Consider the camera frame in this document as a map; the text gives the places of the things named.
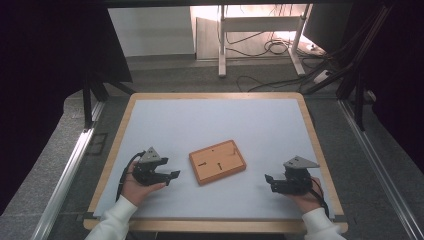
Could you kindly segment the white power strip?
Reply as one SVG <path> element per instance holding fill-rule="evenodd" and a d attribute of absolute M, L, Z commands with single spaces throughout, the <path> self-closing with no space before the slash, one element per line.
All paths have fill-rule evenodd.
<path fill-rule="evenodd" d="M 322 81 L 326 80 L 329 76 L 332 75 L 332 72 L 330 70 L 323 70 L 321 73 L 319 73 L 313 80 L 315 84 L 319 84 Z"/>

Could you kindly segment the person's right hand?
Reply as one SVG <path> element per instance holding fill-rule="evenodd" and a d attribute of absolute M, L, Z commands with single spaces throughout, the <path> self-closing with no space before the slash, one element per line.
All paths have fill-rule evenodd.
<path fill-rule="evenodd" d="M 323 197 L 320 180 L 316 177 L 313 177 L 312 184 L 313 193 L 308 192 L 302 196 L 288 195 L 288 198 L 299 207 L 303 214 L 321 207 L 320 200 L 318 199 L 318 197 Z"/>

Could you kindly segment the black curtain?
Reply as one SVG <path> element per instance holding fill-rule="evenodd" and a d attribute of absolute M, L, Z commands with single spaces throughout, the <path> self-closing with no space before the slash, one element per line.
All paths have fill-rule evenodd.
<path fill-rule="evenodd" d="M 130 82 L 104 0 L 0 0 L 0 215 L 86 81 Z"/>
<path fill-rule="evenodd" d="M 353 4 L 350 29 L 392 9 L 360 67 L 380 123 L 424 173 L 424 0 L 363 0 Z"/>

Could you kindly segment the wooden table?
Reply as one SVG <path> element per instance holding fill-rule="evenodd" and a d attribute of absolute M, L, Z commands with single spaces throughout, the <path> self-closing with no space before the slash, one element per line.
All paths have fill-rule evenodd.
<path fill-rule="evenodd" d="M 197 99 L 294 99 L 298 102 L 307 132 L 317 156 L 312 161 L 319 164 L 319 168 L 312 170 L 312 175 L 318 177 L 322 183 L 324 196 L 330 208 L 330 218 L 343 231 L 348 229 L 348 223 L 342 210 L 335 190 L 326 160 L 323 156 L 315 129 L 313 127 L 308 108 L 303 96 L 299 93 L 138 93 L 130 97 L 124 116 L 113 141 L 111 151 L 102 171 L 97 188 L 94 192 L 87 216 L 83 225 L 87 229 L 94 228 L 100 220 L 94 211 L 100 197 L 105 190 L 108 179 L 114 166 L 113 158 L 119 151 L 123 140 L 124 129 L 129 123 L 135 103 L 139 100 L 197 100 Z M 146 219 L 135 214 L 130 221 L 131 229 L 149 232 L 237 232 L 237 233 L 299 233 L 304 229 L 301 216 L 298 219 L 287 220 L 241 220 L 241 219 Z"/>

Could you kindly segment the aluminium rail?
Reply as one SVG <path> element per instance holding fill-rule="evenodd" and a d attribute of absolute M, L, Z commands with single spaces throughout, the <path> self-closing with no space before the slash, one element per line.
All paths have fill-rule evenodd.
<path fill-rule="evenodd" d="M 411 211 L 405 198 L 401 195 L 395 186 L 392 178 L 389 176 L 380 156 L 374 148 L 372 142 L 368 138 L 365 130 L 361 130 L 355 122 L 354 111 L 346 100 L 338 100 L 338 105 L 349 123 L 359 145 L 364 152 L 366 159 L 371 165 L 377 179 L 380 182 L 389 202 L 391 203 L 395 213 L 397 214 L 403 228 L 405 229 L 410 240 L 424 240 L 424 228 L 420 227 L 415 215 Z"/>
<path fill-rule="evenodd" d="M 30 240 L 47 240 L 72 185 L 87 146 L 91 141 L 103 108 L 103 102 L 96 102 L 93 107 L 83 107 L 83 118 L 88 118 L 87 125 L 85 125 L 86 122 L 83 122 L 85 126 L 79 132 L 78 139 L 73 142 L 72 152 L 67 158 L 60 178 L 55 184 L 54 191 L 50 195 L 49 201 L 40 216 Z"/>

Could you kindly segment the white board panel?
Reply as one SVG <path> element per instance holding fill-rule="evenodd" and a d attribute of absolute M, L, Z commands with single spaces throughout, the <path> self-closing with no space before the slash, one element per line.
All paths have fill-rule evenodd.
<path fill-rule="evenodd" d="M 108 10 L 125 57 L 195 52 L 189 7 Z"/>

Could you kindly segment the white table mat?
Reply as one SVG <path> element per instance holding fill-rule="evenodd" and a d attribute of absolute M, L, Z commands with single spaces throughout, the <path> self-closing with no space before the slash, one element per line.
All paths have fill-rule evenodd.
<path fill-rule="evenodd" d="M 226 140 L 236 143 L 246 169 L 199 185 L 190 153 Z M 294 99 L 139 100 L 113 158 L 96 216 L 114 205 L 129 160 L 148 148 L 168 160 L 158 172 L 176 171 L 179 176 L 142 203 L 136 215 L 146 219 L 298 219 L 296 204 L 272 192 L 265 178 L 282 178 L 284 162 L 295 156 L 317 158 Z"/>

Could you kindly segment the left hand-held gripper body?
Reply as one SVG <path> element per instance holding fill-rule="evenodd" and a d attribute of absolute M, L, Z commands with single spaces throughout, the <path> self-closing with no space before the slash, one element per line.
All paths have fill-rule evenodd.
<path fill-rule="evenodd" d="M 150 147 L 147 151 L 137 153 L 136 157 L 138 157 L 138 160 L 132 175 L 138 183 L 144 186 L 163 183 L 163 178 L 166 174 L 155 172 L 155 169 L 158 167 L 155 162 L 162 157 L 159 156 L 153 147 Z"/>

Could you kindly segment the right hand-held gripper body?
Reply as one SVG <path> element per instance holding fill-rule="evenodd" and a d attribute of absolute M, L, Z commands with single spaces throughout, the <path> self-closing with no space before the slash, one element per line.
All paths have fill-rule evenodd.
<path fill-rule="evenodd" d="M 282 180 L 289 195 L 301 196 L 312 190 L 312 178 L 309 168 L 319 168 L 319 164 L 300 156 L 288 160 L 283 164 L 285 168 Z"/>

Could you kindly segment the black metal stand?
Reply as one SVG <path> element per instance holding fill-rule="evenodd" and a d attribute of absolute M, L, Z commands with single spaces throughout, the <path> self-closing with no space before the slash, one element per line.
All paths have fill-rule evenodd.
<path fill-rule="evenodd" d="M 364 105 L 364 80 L 361 76 L 361 66 L 363 60 L 371 48 L 374 39 L 378 35 L 380 29 L 384 25 L 387 17 L 390 15 L 393 9 L 393 3 L 379 3 L 376 7 L 375 13 L 371 16 L 370 26 L 367 29 L 363 41 L 359 45 L 355 55 L 351 61 L 340 68 L 338 71 L 330 75 L 326 80 L 318 83 L 317 85 L 302 90 L 303 95 L 311 95 L 321 90 L 325 86 L 335 82 L 336 80 L 343 79 L 336 91 L 336 98 L 339 100 L 346 100 L 352 91 L 355 91 L 354 98 L 354 123 L 359 127 L 361 131 L 364 130 L 363 125 L 363 105 Z"/>
<path fill-rule="evenodd" d="M 112 85 L 128 95 L 135 93 L 135 90 L 119 81 L 113 80 L 111 77 L 108 77 L 103 73 L 87 72 L 83 79 L 82 89 L 84 131 L 88 131 L 94 124 L 91 96 L 94 96 L 96 100 L 100 102 L 105 102 L 109 98 L 109 93 L 106 90 L 105 83 Z"/>

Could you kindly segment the white desk frame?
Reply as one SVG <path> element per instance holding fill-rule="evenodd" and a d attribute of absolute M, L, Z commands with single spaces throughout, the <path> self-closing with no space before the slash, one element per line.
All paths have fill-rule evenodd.
<path fill-rule="evenodd" d="M 310 4 L 298 17 L 296 16 L 272 16 L 272 17 L 226 17 L 224 6 L 221 6 L 220 19 L 218 21 L 218 37 L 220 38 L 218 54 L 218 76 L 226 76 L 226 49 L 225 34 L 228 32 L 295 32 L 293 43 L 288 47 L 290 59 L 298 76 L 306 73 L 297 54 L 300 37 L 309 12 Z"/>

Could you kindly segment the person's left hand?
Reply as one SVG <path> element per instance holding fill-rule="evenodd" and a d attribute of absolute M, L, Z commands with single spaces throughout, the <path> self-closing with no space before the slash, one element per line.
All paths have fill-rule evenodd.
<path fill-rule="evenodd" d="M 165 183 L 157 183 L 150 186 L 144 186 L 138 183 L 132 175 L 136 161 L 133 161 L 128 168 L 123 181 L 121 195 L 125 197 L 134 206 L 139 206 L 150 193 L 160 190 L 166 186 Z"/>

